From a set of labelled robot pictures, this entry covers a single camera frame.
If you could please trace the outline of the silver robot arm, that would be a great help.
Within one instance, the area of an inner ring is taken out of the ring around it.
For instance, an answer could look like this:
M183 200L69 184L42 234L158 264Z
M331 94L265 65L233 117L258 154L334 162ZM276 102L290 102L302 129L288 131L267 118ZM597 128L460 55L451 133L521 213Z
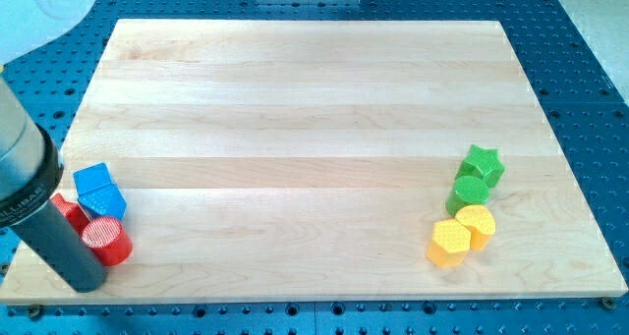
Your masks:
M87 15L95 0L1 0L1 64L59 38ZM43 138L16 95L1 83L1 197L34 176Z

